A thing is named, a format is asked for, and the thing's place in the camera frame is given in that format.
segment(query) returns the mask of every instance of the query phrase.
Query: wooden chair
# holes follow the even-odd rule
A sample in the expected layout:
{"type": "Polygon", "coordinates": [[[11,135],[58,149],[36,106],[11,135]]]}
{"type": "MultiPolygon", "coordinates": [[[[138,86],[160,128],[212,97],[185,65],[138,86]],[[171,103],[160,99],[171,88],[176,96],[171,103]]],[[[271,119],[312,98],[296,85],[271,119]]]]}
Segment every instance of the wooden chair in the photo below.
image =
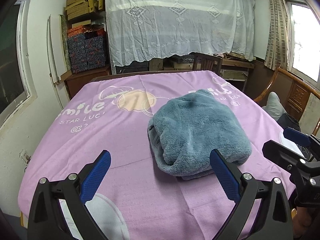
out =
{"type": "MultiPolygon", "coordinates": [[[[263,90],[261,95],[258,96],[254,101],[256,103],[259,103],[266,95],[270,93],[271,86],[275,83],[275,80],[279,73],[292,79],[292,85],[287,96],[286,102],[284,104],[284,109],[287,111],[288,114],[290,114],[299,121],[305,110],[310,94],[315,95],[320,100],[320,93],[316,91],[313,87],[305,83],[302,78],[298,77],[297,75],[291,72],[288,72],[282,68],[277,68],[266,89],[263,90]]],[[[315,129],[312,132],[314,136],[317,134],[319,128],[320,118],[318,120],[318,123],[316,124],[315,129]]]]}
{"type": "Polygon", "coordinates": [[[222,66],[222,58],[206,55],[202,53],[195,53],[195,61],[193,62],[192,70],[197,70],[199,59],[202,59],[200,70],[214,71],[220,76],[220,70],[222,66]]]}

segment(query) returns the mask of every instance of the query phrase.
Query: brown patterned curtain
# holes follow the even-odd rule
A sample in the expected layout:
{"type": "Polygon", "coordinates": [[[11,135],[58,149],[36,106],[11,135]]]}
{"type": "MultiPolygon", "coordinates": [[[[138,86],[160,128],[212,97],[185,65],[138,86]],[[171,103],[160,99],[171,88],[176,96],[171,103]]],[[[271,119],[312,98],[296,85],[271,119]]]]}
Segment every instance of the brown patterned curtain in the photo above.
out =
{"type": "Polygon", "coordinates": [[[276,69],[279,65],[287,70],[288,68],[288,39],[289,22],[288,8],[284,0],[270,1],[270,30],[269,41],[264,65],[276,69]]]}

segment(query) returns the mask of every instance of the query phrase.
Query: wall socket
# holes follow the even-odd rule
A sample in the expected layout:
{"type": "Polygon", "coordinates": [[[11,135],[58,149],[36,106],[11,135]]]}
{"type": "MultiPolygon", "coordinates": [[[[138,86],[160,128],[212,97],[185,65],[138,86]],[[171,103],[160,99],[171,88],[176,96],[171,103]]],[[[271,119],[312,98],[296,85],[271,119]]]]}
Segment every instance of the wall socket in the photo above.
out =
{"type": "Polygon", "coordinates": [[[28,156],[28,154],[27,154],[27,150],[22,150],[20,152],[20,156],[19,157],[23,160],[25,166],[28,165],[28,163],[30,162],[30,159],[31,159],[31,157],[28,156]]]}

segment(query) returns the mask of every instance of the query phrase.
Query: blue plush fabric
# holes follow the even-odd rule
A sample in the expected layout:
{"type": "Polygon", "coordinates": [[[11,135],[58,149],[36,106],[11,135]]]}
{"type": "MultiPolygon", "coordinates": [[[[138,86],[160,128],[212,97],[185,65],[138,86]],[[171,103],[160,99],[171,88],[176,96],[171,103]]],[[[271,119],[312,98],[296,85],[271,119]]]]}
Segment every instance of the blue plush fabric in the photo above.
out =
{"type": "Polygon", "coordinates": [[[150,119],[148,136],[159,169],[183,179],[213,173],[213,149],[236,164],[252,152],[234,113],[207,90],[169,100],[150,119]]]}

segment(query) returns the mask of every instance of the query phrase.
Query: pillow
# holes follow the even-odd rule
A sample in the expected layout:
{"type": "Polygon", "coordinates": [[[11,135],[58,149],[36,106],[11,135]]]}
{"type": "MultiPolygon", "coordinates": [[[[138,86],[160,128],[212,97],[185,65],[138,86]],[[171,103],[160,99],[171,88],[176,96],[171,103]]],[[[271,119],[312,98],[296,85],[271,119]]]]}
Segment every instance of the pillow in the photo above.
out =
{"type": "Polygon", "coordinates": [[[278,121],[281,115],[286,113],[285,109],[280,103],[280,99],[275,92],[270,92],[268,96],[267,105],[262,107],[273,119],[278,121]]]}

